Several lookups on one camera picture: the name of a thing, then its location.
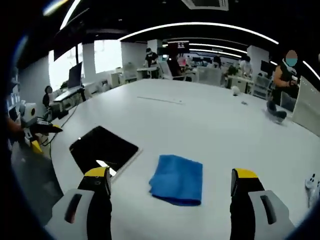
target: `white wall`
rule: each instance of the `white wall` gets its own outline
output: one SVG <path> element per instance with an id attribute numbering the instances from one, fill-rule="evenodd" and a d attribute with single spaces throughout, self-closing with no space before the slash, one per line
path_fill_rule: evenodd
<path id="1" fill-rule="evenodd" d="M 136 67 L 142 67 L 145 64 L 147 44 L 122 42 L 121 54 L 122 65 L 133 63 Z"/>
<path id="2" fill-rule="evenodd" d="M 95 67 L 95 48 L 93 43 L 83 44 L 83 67 L 85 78 L 82 79 L 83 83 L 100 83 L 101 81 L 107 80 L 108 84 L 111 85 L 111 73 L 115 70 L 102 71 L 96 73 Z M 96 90 L 95 85 L 89 89 L 90 92 Z"/>
<path id="3" fill-rule="evenodd" d="M 253 45 L 247 48 L 247 52 L 247 55 L 251 58 L 252 77 L 254 79 L 261 72 L 261 61 L 269 62 L 269 52 Z"/>
<path id="4" fill-rule="evenodd" d="M 50 86 L 49 58 L 45 56 L 32 63 L 27 68 L 20 70 L 18 74 L 20 82 L 20 99 L 27 103 L 36 103 L 38 115 L 46 113 L 42 103 L 46 86 Z"/>

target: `blue cloth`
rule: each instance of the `blue cloth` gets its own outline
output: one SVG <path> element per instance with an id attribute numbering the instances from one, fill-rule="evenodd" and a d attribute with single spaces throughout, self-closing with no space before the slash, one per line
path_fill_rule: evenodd
<path id="1" fill-rule="evenodd" d="M 175 155 L 160 155 L 149 184 L 152 196 L 178 206 L 198 206 L 202 199 L 203 165 Z"/>

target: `led light strip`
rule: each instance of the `led light strip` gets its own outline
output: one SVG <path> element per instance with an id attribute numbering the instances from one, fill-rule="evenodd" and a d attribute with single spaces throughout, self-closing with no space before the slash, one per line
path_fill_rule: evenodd
<path id="1" fill-rule="evenodd" d="M 76 9 L 76 7 L 77 7 L 78 4 L 80 3 L 80 1 L 81 1 L 81 0 L 74 0 L 74 2 L 72 3 L 71 7 L 69 8 L 68 12 L 66 13 L 66 15 L 65 15 L 65 17 L 64 17 L 64 19 L 63 19 L 63 21 L 62 21 L 60 30 L 63 29 L 63 28 L 67 25 L 67 23 L 68 23 L 71 15 L 72 15 L 72 13 L 73 13 L 74 10 Z"/>
<path id="2" fill-rule="evenodd" d="M 63 4 L 65 4 L 68 0 L 56 0 L 49 4 L 43 11 L 42 14 L 43 16 L 49 16 L 51 15 L 54 11 L 56 11 L 59 7 L 61 7 Z"/>
<path id="3" fill-rule="evenodd" d="M 230 28 L 230 29 L 237 29 L 237 30 L 241 30 L 241 31 L 244 31 L 244 32 L 247 32 L 247 33 L 250 33 L 250 34 L 254 34 L 254 35 L 257 35 L 261 38 L 264 38 L 270 42 L 273 42 L 275 44 L 279 44 L 278 41 L 270 38 L 270 37 L 267 37 L 261 33 L 258 33 L 256 31 L 252 31 L 252 30 L 249 30 L 249 29 L 246 29 L 246 28 L 243 28 L 243 27 L 239 27 L 239 26 L 233 26 L 233 25 L 229 25 L 229 24 L 223 24 L 223 23 L 217 23 L 217 22 L 177 22 L 177 23 L 170 23 L 170 24 L 164 24 L 164 25 L 159 25 L 159 26 L 153 26 L 153 27 L 149 27 L 149 28 L 146 28 L 146 29 L 143 29 L 143 30 L 140 30 L 140 31 L 136 31 L 136 32 L 133 32 L 133 33 L 130 33 L 126 36 L 123 36 L 123 37 L 120 37 L 118 40 L 119 41 L 122 41 L 124 39 L 127 39 L 127 38 L 130 38 L 132 36 L 135 36 L 135 35 L 138 35 L 138 34 L 142 34 L 142 33 L 145 33 L 145 32 L 149 32 L 149 31 L 152 31 L 152 30 L 157 30 L 157 29 L 163 29 L 163 28 L 168 28 L 168 27 L 176 27 L 176 26 L 194 26 L 194 25 L 205 25 L 205 26 L 217 26 L 217 27 L 225 27 L 225 28 Z"/>
<path id="4" fill-rule="evenodd" d="M 303 62 L 303 64 L 306 65 L 306 67 L 307 67 L 308 69 L 310 69 L 311 72 L 313 72 L 313 74 L 320 80 L 320 76 L 316 73 L 316 71 L 315 71 L 308 63 L 306 63 L 305 61 L 302 61 L 302 62 Z"/>
<path id="5" fill-rule="evenodd" d="M 213 53 L 213 54 L 225 54 L 225 55 L 241 58 L 240 55 L 236 55 L 236 54 L 232 54 L 224 51 L 213 51 L 213 50 L 195 49 L 195 48 L 190 48 L 190 51 L 207 52 L 207 53 Z"/>

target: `person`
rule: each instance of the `person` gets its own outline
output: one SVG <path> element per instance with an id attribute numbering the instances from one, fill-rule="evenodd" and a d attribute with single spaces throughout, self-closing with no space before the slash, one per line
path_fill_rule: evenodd
<path id="1" fill-rule="evenodd" d="M 221 58 L 220 58 L 219 55 L 215 55 L 215 56 L 213 57 L 213 63 L 212 63 L 212 64 L 215 65 L 214 63 L 217 63 L 219 69 L 221 69 L 222 63 L 221 63 Z"/>
<path id="2" fill-rule="evenodd" d="M 185 65 L 187 66 L 187 67 L 191 67 L 191 63 L 192 61 L 191 61 L 191 58 L 190 58 L 190 56 L 188 55 L 187 57 L 186 57 L 186 60 L 185 60 Z"/>
<path id="3" fill-rule="evenodd" d="M 272 91 L 272 100 L 275 104 L 280 105 L 281 92 L 287 93 L 290 97 L 297 99 L 299 88 L 297 86 L 296 70 L 289 66 L 285 59 L 275 68 L 273 82 L 275 89 Z"/>
<path id="4" fill-rule="evenodd" d="M 46 108 L 49 108 L 50 106 L 50 94 L 52 94 L 52 87 L 51 86 L 46 86 L 44 89 L 44 96 L 42 98 L 42 103 Z"/>
<path id="5" fill-rule="evenodd" d="M 168 63 L 168 67 L 169 67 L 171 75 L 173 77 L 183 76 L 181 67 L 180 67 L 178 60 L 177 60 L 177 55 L 178 55 L 177 53 L 171 53 L 169 55 L 168 60 L 166 61 Z M 187 76 L 185 81 L 192 82 L 192 78 Z"/>
<path id="6" fill-rule="evenodd" d="M 158 55 L 155 52 L 151 51 L 151 48 L 148 47 L 146 49 L 146 56 L 145 56 L 145 64 L 144 64 L 144 66 L 150 68 L 151 65 L 157 63 L 157 60 L 158 60 Z"/>
<path id="7" fill-rule="evenodd" d="M 250 76 L 253 72 L 250 61 L 251 61 L 251 58 L 248 55 L 246 55 L 243 57 L 243 60 L 240 62 L 240 65 L 239 65 L 242 73 L 246 76 Z"/>

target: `white table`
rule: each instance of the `white table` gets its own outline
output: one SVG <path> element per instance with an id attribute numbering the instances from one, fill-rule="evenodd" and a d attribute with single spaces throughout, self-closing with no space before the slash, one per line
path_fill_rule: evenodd
<path id="1" fill-rule="evenodd" d="M 138 69 L 136 70 L 136 72 L 137 72 L 137 79 L 138 79 L 138 80 L 143 79 L 143 72 L 148 72 L 149 75 L 151 76 L 151 72 L 157 71 L 157 70 L 158 70 L 158 67 L 156 67 L 156 66 L 138 68 Z"/>
<path id="2" fill-rule="evenodd" d="M 265 109 L 262 99 L 215 86 L 165 79 L 126 84 L 78 106 L 52 141 L 55 174 L 64 193 L 78 187 L 83 174 L 69 147 L 100 125 L 142 148 L 112 183 L 113 240 L 229 239 L 233 168 L 254 171 L 297 225 L 308 212 L 304 181 L 320 174 L 320 140 L 290 120 L 271 122 Z M 150 196 L 161 154 L 203 164 L 200 206 Z"/>

